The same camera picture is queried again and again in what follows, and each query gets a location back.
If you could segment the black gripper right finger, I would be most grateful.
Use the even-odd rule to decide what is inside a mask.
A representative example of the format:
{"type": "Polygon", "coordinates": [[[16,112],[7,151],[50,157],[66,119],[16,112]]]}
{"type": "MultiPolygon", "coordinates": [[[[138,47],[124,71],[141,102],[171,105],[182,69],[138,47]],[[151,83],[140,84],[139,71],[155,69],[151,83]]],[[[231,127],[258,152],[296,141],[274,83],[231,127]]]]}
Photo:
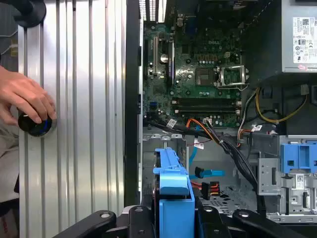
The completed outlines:
{"type": "Polygon", "coordinates": [[[303,238],[295,230],[275,223],[250,210],[237,210],[232,217],[215,207],[198,209],[199,238],[303,238]]]}

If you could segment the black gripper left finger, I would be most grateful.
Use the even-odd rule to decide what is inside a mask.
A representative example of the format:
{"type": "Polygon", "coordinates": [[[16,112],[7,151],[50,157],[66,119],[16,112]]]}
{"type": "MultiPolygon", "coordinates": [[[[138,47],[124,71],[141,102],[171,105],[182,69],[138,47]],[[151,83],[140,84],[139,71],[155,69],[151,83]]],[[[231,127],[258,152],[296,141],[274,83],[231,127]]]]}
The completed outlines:
{"type": "Polygon", "coordinates": [[[132,206],[120,216],[100,210],[55,235],[56,238],[154,238],[151,211],[132,206]]]}

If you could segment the person's bare hand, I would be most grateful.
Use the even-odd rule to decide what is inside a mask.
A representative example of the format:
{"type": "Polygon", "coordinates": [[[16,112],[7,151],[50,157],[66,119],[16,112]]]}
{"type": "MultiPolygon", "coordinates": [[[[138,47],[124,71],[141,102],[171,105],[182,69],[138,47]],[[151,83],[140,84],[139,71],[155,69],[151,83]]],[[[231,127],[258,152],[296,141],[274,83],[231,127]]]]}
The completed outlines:
{"type": "Polygon", "coordinates": [[[33,79],[0,68],[0,118],[8,125],[18,125],[10,112],[15,106],[35,123],[47,118],[56,119],[55,104],[52,97],[33,79]]]}

